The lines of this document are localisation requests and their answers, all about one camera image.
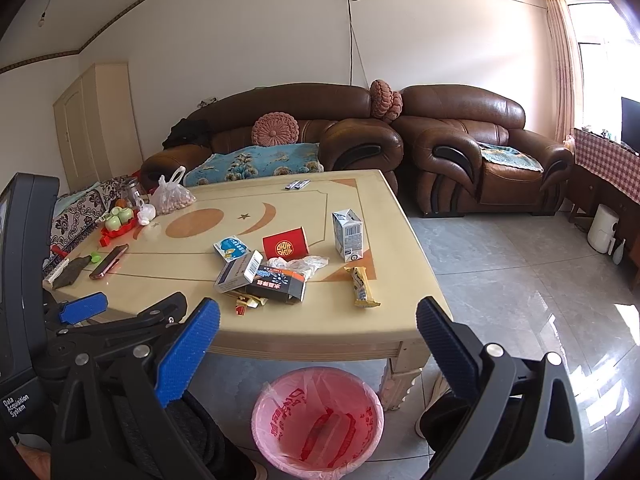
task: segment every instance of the brown leather sofa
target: brown leather sofa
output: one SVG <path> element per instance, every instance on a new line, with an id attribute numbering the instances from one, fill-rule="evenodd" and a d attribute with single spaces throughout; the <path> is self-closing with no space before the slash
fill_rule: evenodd
<path id="1" fill-rule="evenodd" d="M 402 139 L 383 121 L 370 118 L 369 90 L 356 86 L 295 83 L 256 88 L 207 105 L 189 115 L 206 120 L 210 146 L 193 144 L 170 148 L 149 157 L 142 165 L 140 183 L 158 185 L 180 166 L 190 171 L 212 153 L 231 153 L 251 146 L 255 121 L 268 112 L 286 112 L 300 126 L 298 142 L 318 142 L 318 158 L 325 171 L 382 171 L 394 192 L 394 170 L 402 161 Z"/>
<path id="2" fill-rule="evenodd" d="M 558 210 L 574 156 L 524 130 L 519 104 L 464 85 L 409 86 L 401 94 L 402 114 L 392 126 L 405 156 L 396 173 L 401 189 L 415 189 L 426 216 Z M 544 172 L 487 162 L 478 142 L 512 146 L 535 158 Z"/>

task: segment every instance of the cream cabinet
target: cream cabinet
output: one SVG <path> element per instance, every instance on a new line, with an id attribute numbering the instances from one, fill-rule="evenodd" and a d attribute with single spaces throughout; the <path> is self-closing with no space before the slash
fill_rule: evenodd
<path id="1" fill-rule="evenodd" d="M 140 169 L 126 63 L 93 65 L 58 98 L 53 111 L 72 192 Z"/>

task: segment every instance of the trash can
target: trash can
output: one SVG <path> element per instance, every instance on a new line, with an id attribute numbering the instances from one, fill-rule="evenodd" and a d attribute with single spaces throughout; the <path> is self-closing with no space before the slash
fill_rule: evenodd
<path id="1" fill-rule="evenodd" d="M 374 452 L 384 426 L 376 393 L 329 367 L 294 370 L 267 384 L 251 429 L 262 455 L 297 478 L 338 480 Z"/>
<path id="2" fill-rule="evenodd" d="M 600 204 L 587 235 L 589 245 L 599 253 L 611 254 L 616 241 L 614 238 L 616 227 L 618 227 L 618 215 L 607 206 Z"/>

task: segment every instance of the barcode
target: barcode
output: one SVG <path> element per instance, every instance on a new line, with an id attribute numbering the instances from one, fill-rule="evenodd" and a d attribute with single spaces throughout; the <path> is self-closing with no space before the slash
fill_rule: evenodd
<path id="1" fill-rule="evenodd" d="M 358 225 L 352 225 L 347 227 L 344 230 L 344 235 L 345 236 L 353 236 L 353 235 L 359 235 L 362 232 L 361 226 Z"/>
<path id="2" fill-rule="evenodd" d="M 256 272 L 258 272 L 258 267 L 260 266 L 260 263 L 257 260 L 253 260 L 250 264 L 249 264 L 249 272 L 252 274 L 255 274 Z"/>

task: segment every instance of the sofa armrest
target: sofa armrest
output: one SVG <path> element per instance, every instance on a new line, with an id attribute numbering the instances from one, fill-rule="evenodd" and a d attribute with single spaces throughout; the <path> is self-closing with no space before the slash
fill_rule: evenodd
<path id="1" fill-rule="evenodd" d="M 482 170 L 480 146 L 468 133 L 428 128 L 414 142 L 414 164 L 423 171 L 448 176 L 471 195 Z"/>
<path id="2" fill-rule="evenodd" d="M 325 171 L 393 171 L 402 161 L 402 139 L 378 119 L 345 119 L 322 136 L 318 159 Z"/>
<path id="3" fill-rule="evenodd" d="M 549 185 L 549 179 L 553 183 L 569 178 L 574 164 L 574 154 L 562 144 L 553 139 L 548 139 L 529 130 L 509 130 L 509 145 L 516 150 L 535 158 L 545 170 L 543 174 L 543 187 Z"/>
<path id="4" fill-rule="evenodd" d="M 187 172 L 197 168 L 212 155 L 209 148 L 197 146 L 196 144 L 185 144 L 162 150 L 160 153 L 151 155 L 142 163 L 140 168 L 140 184 L 146 189 L 158 187 L 158 180 L 161 175 L 165 179 L 174 174 L 175 170 L 184 166 Z"/>

